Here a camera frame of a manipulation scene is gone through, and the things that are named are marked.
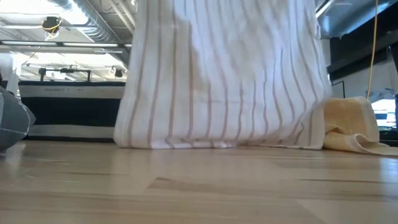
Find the yellow towel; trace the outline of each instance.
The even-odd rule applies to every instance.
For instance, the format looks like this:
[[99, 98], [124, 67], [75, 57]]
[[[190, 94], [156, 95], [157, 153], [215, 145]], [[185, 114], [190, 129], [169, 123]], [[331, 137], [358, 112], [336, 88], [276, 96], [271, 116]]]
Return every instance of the yellow towel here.
[[379, 143], [379, 130], [370, 102], [363, 97], [332, 98], [325, 105], [327, 149], [398, 156], [398, 148]]

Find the wooden floor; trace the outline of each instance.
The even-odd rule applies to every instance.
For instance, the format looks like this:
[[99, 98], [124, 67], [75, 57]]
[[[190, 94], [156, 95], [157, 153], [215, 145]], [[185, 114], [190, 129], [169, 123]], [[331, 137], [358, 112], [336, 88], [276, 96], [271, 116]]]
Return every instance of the wooden floor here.
[[23, 142], [0, 223], [398, 223], [398, 160], [298, 149]]

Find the metal duct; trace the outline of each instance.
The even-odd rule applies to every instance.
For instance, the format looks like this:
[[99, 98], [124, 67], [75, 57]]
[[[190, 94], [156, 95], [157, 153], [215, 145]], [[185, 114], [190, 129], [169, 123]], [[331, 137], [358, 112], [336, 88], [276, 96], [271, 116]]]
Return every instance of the metal duct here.
[[[65, 12], [75, 12], [77, 15], [84, 14], [88, 18], [86, 24], [90, 28], [80, 28], [79, 31], [85, 34], [93, 42], [98, 43], [120, 43], [121, 39], [113, 32], [110, 26], [101, 17], [98, 11], [87, 0], [49, 0], [57, 7], [61, 7]], [[121, 55], [114, 55], [119, 58], [126, 66], [129, 63], [129, 52], [123, 51]]]

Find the ductwork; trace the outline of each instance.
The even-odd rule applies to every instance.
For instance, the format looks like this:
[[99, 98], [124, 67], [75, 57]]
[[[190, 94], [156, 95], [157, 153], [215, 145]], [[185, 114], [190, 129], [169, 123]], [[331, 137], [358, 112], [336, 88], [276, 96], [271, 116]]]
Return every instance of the ductwork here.
[[[113, 32], [110, 26], [101, 17], [98, 11], [87, 0], [49, 0], [56, 7], [61, 7], [65, 12], [65, 18], [72, 25], [87, 25], [90, 28], [80, 28], [93, 42], [120, 43], [121, 39]], [[129, 63], [129, 52], [124, 50], [121, 55], [114, 55], [126, 66]]]

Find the gray fabric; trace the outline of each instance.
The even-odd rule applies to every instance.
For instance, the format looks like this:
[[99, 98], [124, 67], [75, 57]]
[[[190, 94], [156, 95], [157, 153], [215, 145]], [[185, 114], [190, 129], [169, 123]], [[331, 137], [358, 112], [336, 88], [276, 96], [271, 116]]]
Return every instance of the gray fabric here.
[[0, 151], [23, 139], [35, 116], [15, 96], [0, 87]]

